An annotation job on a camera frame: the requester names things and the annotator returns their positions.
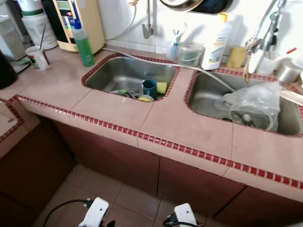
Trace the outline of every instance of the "dish soap bottle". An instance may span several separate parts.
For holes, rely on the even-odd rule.
[[[212,34],[205,45],[205,53],[202,60],[202,68],[204,70],[214,70],[220,67],[221,59],[226,47],[227,39],[232,31],[232,26],[227,22],[228,14],[219,13],[219,23],[212,26]]]
[[[89,40],[86,32],[81,28],[81,23],[78,19],[74,20],[72,34],[77,45],[82,63],[84,66],[93,66],[95,64],[94,57],[91,53]]]

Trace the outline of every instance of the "white wall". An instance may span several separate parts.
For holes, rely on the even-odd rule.
[[[158,0],[151,1],[152,26],[154,35],[149,39],[143,37],[142,24],[146,24],[146,0],[139,0],[137,16],[133,25],[121,37],[107,41],[108,44],[150,52],[165,52],[165,48],[173,40],[172,29],[180,27],[186,22],[188,29],[181,41],[203,42],[205,28],[211,25],[215,16],[172,11]],[[122,31],[129,23],[133,7],[126,0],[98,0],[103,30],[106,37]],[[233,32],[228,41],[228,48],[244,46],[244,43],[253,36],[263,14],[271,0],[233,0],[228,9],[229,21],[233,25]],[[293,47],[303,49],[303,0],[288,0],[281,21],[278,37],[278,53],[284,53]]]

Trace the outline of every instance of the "blue cup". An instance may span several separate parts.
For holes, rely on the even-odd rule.
[[[142,83],[143,93],[151,96],[154,100],[157,100],[157,81],[154,79],[147,79]]]

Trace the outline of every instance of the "kitchen sink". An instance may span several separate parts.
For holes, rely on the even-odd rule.
[[[250,79],[250,83],[246,84],[242,77],[221,73],[213,73],[213,75],[235,90],[266,82],[258,79]],[[197,114],[231,121],[229,111],[219,110],[214,105],[216,100],[227,93],[231,93],[231,91],[224,85],[204,73],[198,73],[188,97],[188,105],[191,110]],[[303,124],[297,104],[280,98],[280,109],[277,132],[284,135],[297,135],[302,133]]]
[[[115,57],[105,62],[87,80],[86,86],[100,91],[115,91],[128,89],[131,92],[141,92],[142,81],[154,79],[165,82],[168,87],[174,78],[176,68],[143,62],[128,57]]]

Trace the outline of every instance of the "tiled floor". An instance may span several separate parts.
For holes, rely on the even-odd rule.
[[[161,222],[174,212],[176,206],[82,165],[77,165],[42,211],[33,227],[42,227],[49,211],[65,201],[94,199],[97,196],[110,203],[109,210],[103,219],[105,226],[108,222],[115,220],[116,227],[161,227]],[[66,205],[53,213],[46,226],[77,227],[83,221],[87,210],[81,203]],[[195,217],[206,227],[224,227],[202,215],[195,214]]]

